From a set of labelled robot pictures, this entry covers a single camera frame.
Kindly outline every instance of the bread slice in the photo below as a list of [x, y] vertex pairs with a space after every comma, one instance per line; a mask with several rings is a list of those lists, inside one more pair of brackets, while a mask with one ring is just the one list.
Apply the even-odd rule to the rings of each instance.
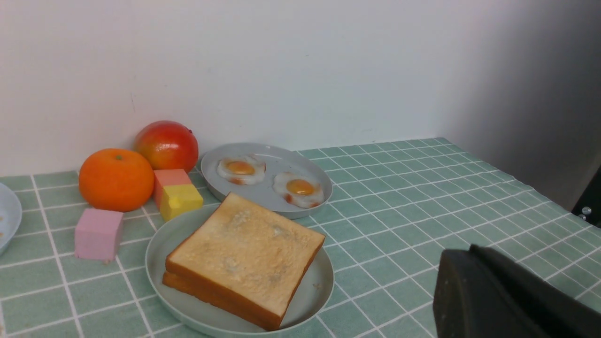
[[167, 256], [163, 284], [277, 330], [324, 240], [231, 192]]

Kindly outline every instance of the table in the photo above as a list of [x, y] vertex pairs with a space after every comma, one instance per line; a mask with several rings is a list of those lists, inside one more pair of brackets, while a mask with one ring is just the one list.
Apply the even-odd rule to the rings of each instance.
[[[292, 337], [436, 337], [443, 248], [494, 247], [601, 312], [601, 229], [443, 138], [299, 152], [334, 182], [330, 202], [298, 223], [327, 235], [334, 293]], [[218, 203], [197, 169], [205, 204]], [[0, 325], [8, 336], [194, 337], [159, 303], [144, 269], [162, 224], [156, 206], [126, 214], [118, 258], [73, 256], [89, 207], [76, 171], [0, 177], [23, 204], [0, 256]]]

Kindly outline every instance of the gray plate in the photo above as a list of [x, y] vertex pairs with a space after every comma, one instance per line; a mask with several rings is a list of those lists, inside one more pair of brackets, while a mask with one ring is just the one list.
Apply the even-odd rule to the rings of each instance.
[[146, 248], [146, 273], [163, 305], [182, 323], [215, 337], [288, 337], [290, 330], [309, 321], [328, 302], [334, 289], [334, 268], [326, 251], [319, 250], [307, 269], [282, 321], [282, 329], [264, 329], [186, 293], [162, 284], [165, 260], [217, 209], [206, 206], [165, 223]]
[[0, 255], [7, 249], [21, 224], [22, 211], [17, 195], [0, 183]]
[[[219, 161], [225, 157], [255, 154], [265, 161], [265, 179], [256, 185], [236, 185], [217, 174]], [[309, 159], [286, 149], [259, 143], [230, 143], [207, 152], [200, 162], [200, 170], [207, 180], [209, 191], [220, 201], [233, 191], [247, 200], [274, 211], [291, 220], [313, 214], [324, 206], [332, 195], [332, 181]], [[283, 171], [309, 177], [322, 184], [325, 201], [309, 209], [294, 206], [273, 191], [273, 177]]]

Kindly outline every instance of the foam cube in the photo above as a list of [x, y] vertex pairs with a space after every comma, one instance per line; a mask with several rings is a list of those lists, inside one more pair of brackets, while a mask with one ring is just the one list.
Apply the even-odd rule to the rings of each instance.
[[192, 184], [184, 169], [163, 169], [154, 171], [154, 203], [160, 208], [163, 188], [168, 185]]
[[123, 213], [85, 209], [75, 227], [75, 257], [112, 261], [123, 235]]
[[193, 184], [168, 185], [163, 187], [159, 211], [167, 222], [184, 212], [200, 209], [203, 202], [203, 196]]

